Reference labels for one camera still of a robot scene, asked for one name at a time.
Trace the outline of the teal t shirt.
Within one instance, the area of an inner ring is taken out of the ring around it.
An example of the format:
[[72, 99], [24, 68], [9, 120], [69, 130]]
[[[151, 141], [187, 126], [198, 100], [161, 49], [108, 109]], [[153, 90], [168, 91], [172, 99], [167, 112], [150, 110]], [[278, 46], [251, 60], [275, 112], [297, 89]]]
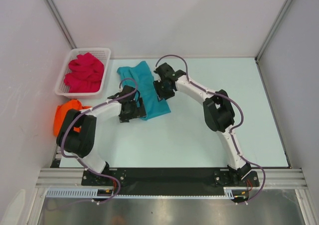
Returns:
[[[171, 112], [168, 103], [165, 100], [158, 100], [156, 90], [154, 88], [154, 76], [150, 67], [145, 61], [140, 62], [135, 67], [122, 66], [117, 69], [121, 81], [127, 78], [133, 79], [138, 86], [138, 91], [143, 99], [146, 117], [141, 118], [144, 121], [162, 116]], [[132, 80], [123, 81], [124, 85], [135, 87]]]

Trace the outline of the white plastic basket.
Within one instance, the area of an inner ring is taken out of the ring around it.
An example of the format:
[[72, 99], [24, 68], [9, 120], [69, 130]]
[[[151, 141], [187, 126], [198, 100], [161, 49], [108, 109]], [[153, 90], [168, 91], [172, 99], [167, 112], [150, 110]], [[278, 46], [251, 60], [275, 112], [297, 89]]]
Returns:
[[[68, 63], [77, 58], [77, 55], [91, 53], [98, 60], [100, 60], [104, 65], [104, 74], [102, 78], [101, 87], [97, 92], [94, 93], [69, 93], [69, 87], [64, 84], [64, 78], [67, 73], [70, 73], [71, 70], [68, 68]], [[55, 94], [60, 96], [65, 96], [70, 99], [95, 99], [99, 98], [102, 95], [102, 90], [104, 82], [106, 80], [106, 74], [108, 69], [108, 64], [110, 60], [111, 51], [108, 48], [100, 47], [89, 47], [89, 48], [78, 48], [71, 50], [61, 68], [60, 74], [58, 76], [56, 85], [55, 85]]]

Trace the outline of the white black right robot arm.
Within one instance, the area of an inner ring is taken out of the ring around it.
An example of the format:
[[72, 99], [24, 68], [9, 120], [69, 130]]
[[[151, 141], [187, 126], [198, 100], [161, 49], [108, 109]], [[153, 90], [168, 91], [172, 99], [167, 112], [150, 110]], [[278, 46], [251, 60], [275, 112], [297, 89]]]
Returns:
[[207, 127], [219, 136], [228, 159], [231, 170], [230, 181], [241, 186], [248, 180], [251, 165], [243, 158], [235, 134], [235, 112], [228, 94], [224, 90], [213, 91], [195, 83], [182, 71], [155, 72], [159, 79], [154, 81], [154, 87], [160, 100], [167, 100], [181, 92], [197, 101], [203, 107], [204, 121]]

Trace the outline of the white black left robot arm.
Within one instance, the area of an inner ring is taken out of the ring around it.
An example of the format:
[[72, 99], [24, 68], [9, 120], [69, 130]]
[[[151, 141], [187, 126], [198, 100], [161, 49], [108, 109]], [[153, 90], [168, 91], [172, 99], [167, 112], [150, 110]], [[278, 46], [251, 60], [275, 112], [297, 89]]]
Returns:
[[101, 158], [95, 147], [98, 116], [102, 121], [117, 117], [121, 123], [132, 119], [145, 118], [146, 109], [141, 96], [130, 95], [127, 98], [108, 99], [93, 108], [66, 113], [56, 143], [66, 158], [76, 159], [85, 169], [93, 173], [93, 180], [100, 185], [110, 179], [109, 164]]

